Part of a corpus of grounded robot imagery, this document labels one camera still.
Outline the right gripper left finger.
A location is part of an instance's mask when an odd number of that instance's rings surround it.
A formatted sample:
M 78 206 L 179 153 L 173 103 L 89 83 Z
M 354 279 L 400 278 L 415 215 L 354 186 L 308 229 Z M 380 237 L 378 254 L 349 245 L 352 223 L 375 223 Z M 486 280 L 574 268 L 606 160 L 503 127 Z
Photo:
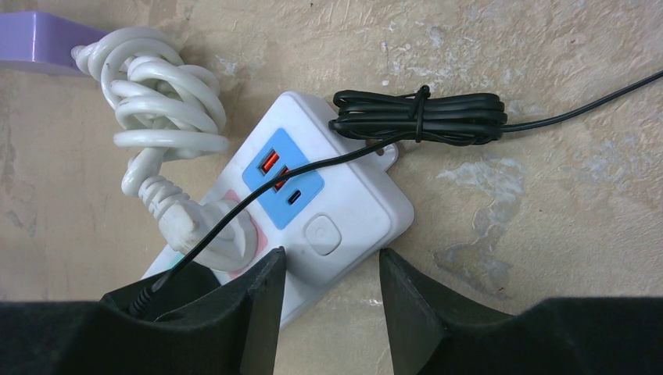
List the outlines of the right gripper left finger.
M 99 302 L 4 302 L 4 374 L 270 374 L 286 254 L 275 248 L 240 277 L 155 321 L 123 311 L 130 284 Z

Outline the white power strip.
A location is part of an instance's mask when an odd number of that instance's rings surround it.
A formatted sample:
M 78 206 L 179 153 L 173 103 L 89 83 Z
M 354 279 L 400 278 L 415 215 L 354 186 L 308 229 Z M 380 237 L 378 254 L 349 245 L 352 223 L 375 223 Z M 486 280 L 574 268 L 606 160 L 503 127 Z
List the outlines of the white power strip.
M 329 129 L 334 118 L 322 98 L 282 93 L 202 202 L 240 202 L 280 173 L 363 148 L 362 141 Z M 382 155 L 304 173 L 248 206 L 258 240 L 255 256 L 277 247 L 286 252 L 283 327 L 413 223 L 412 204 L 387 173 L 397 156 L 390 145 Z

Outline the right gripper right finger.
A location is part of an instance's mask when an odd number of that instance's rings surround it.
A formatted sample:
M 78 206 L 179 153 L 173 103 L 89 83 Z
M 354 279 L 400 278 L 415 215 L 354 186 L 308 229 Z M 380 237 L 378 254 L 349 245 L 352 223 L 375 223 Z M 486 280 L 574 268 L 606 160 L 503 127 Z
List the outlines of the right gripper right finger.
M 662 300 L 548 298 L 509 315 L 424 275 L 390 248 L 379 275 L 396 374 L 659 374 Z

